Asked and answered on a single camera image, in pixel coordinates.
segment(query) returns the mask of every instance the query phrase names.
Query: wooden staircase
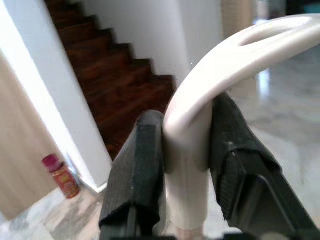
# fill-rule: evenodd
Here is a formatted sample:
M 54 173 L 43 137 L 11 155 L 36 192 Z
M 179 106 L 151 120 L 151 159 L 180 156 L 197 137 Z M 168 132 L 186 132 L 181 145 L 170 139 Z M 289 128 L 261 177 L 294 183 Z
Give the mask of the wooden staircase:
M 149 59 L 133 59 L 130 44 L 116 44 L 111 29 L 99 30 L 80 3 L 45 0 L 108 152 L 114 159 L 137 118 L 164 112 L 173 78 L 153 75 Z

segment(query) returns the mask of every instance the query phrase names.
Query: curved handle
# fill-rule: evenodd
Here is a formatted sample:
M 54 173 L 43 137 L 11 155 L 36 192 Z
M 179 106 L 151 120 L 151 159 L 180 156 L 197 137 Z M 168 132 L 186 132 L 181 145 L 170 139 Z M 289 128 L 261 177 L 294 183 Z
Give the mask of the curved handle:
M 163 122 L 170 219 L 201 228 L 207 215 L 212 100 L 241 79 L 320 44 L 320 14 L 279 18 L 249 27 L 211 50 L 173 96 Z
M 184 130 L 206 103 L 239 80 L 319 43 L 320 14 L 278 18 L 231 36 L 211 50 L 178 88 L 164 118 L 165 134 L 182 141 Z

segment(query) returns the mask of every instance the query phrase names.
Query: marble floor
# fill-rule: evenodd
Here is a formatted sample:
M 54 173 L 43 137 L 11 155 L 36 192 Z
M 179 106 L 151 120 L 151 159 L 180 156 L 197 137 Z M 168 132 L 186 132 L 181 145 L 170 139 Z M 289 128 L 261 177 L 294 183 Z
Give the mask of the marble floor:
M 274 154 L 298 198 L 320 227 L 320 47 L 241 81 L 228 92 Z M 102 197 L 88 190 L 64 200 L 59 189 L 0 226 L 1 240 L 94 240 Z M 212 184 L 204 232 L 235 232 L 223 220 Z

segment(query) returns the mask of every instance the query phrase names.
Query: pink bottle cap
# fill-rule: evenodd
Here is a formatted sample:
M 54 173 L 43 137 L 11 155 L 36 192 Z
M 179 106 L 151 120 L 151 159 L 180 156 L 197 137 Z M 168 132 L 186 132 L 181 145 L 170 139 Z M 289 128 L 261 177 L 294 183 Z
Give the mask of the pink bottle cap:
M 61 168 L 61 163 L 59 161 L 59 158 L 55 154 L 50 154 L 46 156 L 42 160 L 45 167 L 49 170 L 50 173 L 55 172 Z

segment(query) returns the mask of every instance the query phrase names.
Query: small bottle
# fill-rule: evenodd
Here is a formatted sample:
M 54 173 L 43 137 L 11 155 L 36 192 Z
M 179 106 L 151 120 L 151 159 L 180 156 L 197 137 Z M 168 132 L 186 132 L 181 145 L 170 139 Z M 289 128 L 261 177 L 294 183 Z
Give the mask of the small bottle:
M 42 162 L 67 199 L 72 199 L 80 192 L 80 187 L 74 176 L 70 173 L 67 165 L 59 161 L 57 155 L 50 154 Z

